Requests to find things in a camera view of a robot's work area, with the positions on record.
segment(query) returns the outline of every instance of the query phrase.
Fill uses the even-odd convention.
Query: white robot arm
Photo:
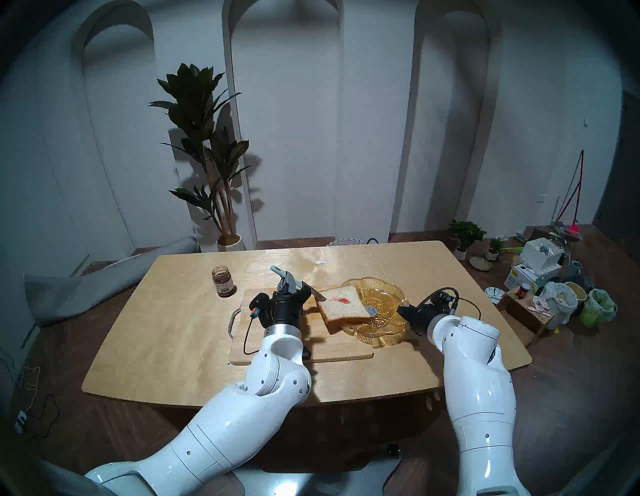
[[[471,317],[442,315],[429,324],[429,341],[444,355],[447,410],[460,448],[458,496],[529,496],[513,465],[516,398],[499,335]]]
[[[308,286],[297,293],[278,297],[278,304],[291,310],[288,319],[310,295]],[[141,461],[102,465],[86,477],[118,496],[187,495],[258,453],[311,390],[299,319],[293,316],[293,324],[266,329],[246,379],[209,400],[168,445]]]

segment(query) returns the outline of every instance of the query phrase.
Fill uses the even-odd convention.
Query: wall outlet
[[[24,425],[27,423],[27,414],[20,410],[18,413],[18,417],[15,419],[15,424],[13,428],[18,434],[22,434],[24,432]]]

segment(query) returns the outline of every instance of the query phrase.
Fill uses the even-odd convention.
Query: wooden cutting board
[[[244,292],[240,319],[233,331],[234,338],[229,351],[229,362],[232,365],[249,365],[251,363],[254,355],[245,355],[243,351],[244,336],[251,320],[249,303],[258,293],[264,292],[271,296],[273,291],[274,288],[258,288],[247,289]],[[305,363],[361,360],[373,356],[371,345],[348,335],[342,328],[327,329],[313,296],[307,300],[302,309],[302,329],[300,330],[302,341],[311,352],[311,359]],[[263,336],[264,329],[260,325],[260,320],[256,319],[251,325],[249,336],[247,336],[247,353],[260,349]]]

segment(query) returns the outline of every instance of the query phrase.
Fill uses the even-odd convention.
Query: metal base plate
[[[397,445],[389,445],[362,470],[352,472],[276,474],[245,463],[234,474],[244,486],[244,494],[252,496],[382,496],[385,482],[402,457]]]

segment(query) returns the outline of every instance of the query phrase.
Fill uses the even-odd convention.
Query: amber glass plate
[[[369,322],[345,325],[345,332],[374,348],[397,344],[403,340],[408,323],[396,310],[399,305],[408,303],[408,300],[398,286],[377,277],[349,279],[341,285],[355,286],[362,304],[376,309],[376,316]]]

